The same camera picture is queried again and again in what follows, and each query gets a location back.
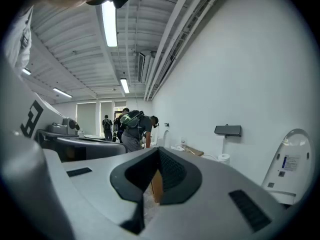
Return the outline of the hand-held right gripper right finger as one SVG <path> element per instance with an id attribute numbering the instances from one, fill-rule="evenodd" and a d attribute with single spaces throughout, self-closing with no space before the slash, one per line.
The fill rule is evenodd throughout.
<path id="1" fill-rule="evenodd" d="M 160 205 L 144 229 L 149 240 L 273 239 L 289 220 L 289 210 L 242 173 L 223 163 L 176 150 L 169 153 L 195 165 L 199 189 L 186 202 Z M 254 231 L 237 203 L 247 195 L 269 223 Z"/>

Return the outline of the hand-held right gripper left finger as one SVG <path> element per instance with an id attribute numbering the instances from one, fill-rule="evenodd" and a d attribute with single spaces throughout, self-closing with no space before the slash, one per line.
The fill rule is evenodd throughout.
<path id="1" fill-rule="evenodd" d="M 136 203 L 123 200 L 110 183 L 112 170 L 133 158 L 133 153 L 74 162 L 44 150 L 54 190 L 68 217 L 76 240 L 141 240 L 121 227 L 134 215 Z"/>

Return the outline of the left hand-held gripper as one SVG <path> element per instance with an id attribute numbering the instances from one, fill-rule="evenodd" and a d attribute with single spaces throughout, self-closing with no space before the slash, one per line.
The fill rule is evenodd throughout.
<path id="1" fill-rule="evenodd" d="M 54 150 L 62 161 L 84 161 L 122 155 L 122 143 L 75 137 L 78 123 L 62 115 L 33 92 L 10 66 L 1 69 L 1 153 L 5 147 L 22 147 L 22 141 L 36 141 Z"/>

